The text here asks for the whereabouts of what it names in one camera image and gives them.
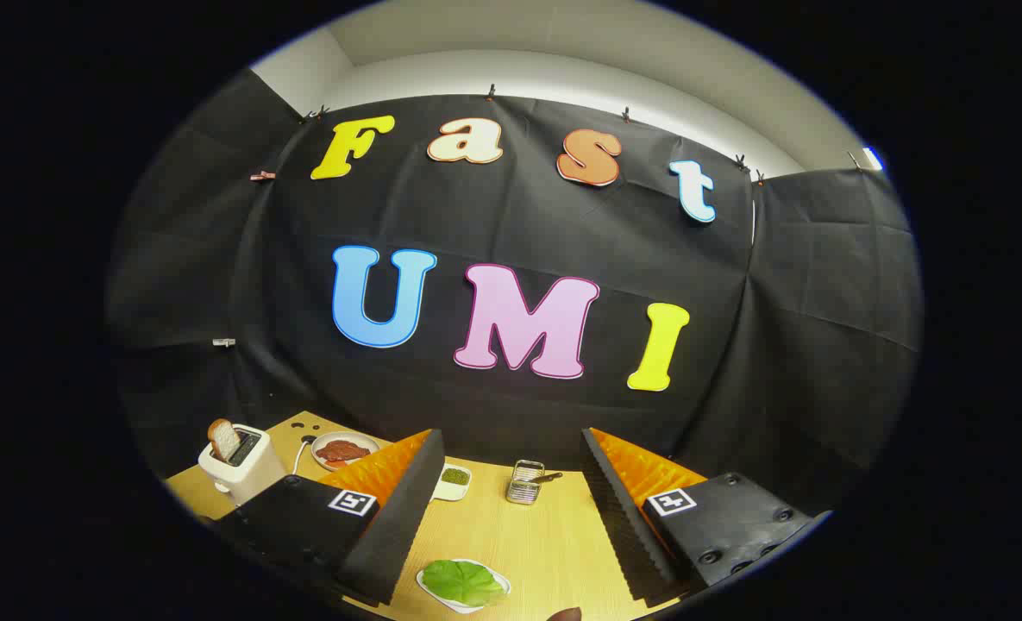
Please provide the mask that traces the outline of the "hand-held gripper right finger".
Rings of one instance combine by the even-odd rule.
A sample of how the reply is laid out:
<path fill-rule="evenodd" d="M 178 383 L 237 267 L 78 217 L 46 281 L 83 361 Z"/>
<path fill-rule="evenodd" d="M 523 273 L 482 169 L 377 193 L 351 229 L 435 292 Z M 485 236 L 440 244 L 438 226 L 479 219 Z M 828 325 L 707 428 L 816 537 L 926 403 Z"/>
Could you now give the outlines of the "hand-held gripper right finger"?
<path fill-rule="evenodd" d="M 598 429 L 580 436 L 591 498 L 631 596 L 644 604 L 715 589 L 819 524 L 746 475 L 705 477 Z"/>

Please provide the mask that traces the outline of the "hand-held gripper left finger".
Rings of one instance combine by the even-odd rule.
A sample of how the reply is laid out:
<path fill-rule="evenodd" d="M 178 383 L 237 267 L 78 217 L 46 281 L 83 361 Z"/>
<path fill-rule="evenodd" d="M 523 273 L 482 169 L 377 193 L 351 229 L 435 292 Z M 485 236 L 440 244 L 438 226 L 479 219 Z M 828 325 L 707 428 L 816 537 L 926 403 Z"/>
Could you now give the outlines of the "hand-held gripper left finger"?
<path fill-rule="evenodd" d="M 286 475 L 214 530 L 309 593 L 388 605 L 444 463 L 424 430 L 320 480 Z"/>

